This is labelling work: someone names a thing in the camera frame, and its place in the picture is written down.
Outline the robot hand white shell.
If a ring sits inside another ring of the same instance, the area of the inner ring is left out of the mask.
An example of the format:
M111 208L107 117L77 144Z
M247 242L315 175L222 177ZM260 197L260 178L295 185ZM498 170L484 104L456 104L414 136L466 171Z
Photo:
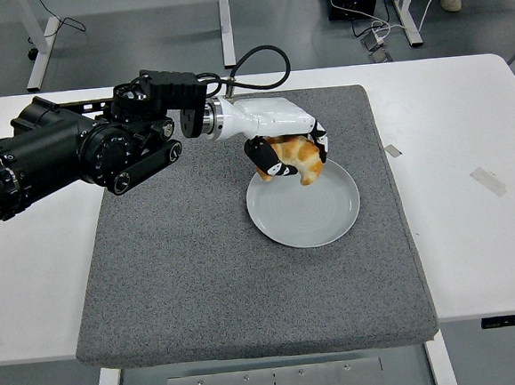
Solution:
M310 185L321 174L328 151L326 130L291 101L213 97L206 104L206 136L245 136L245 153L262 180L298 174L302 185Z

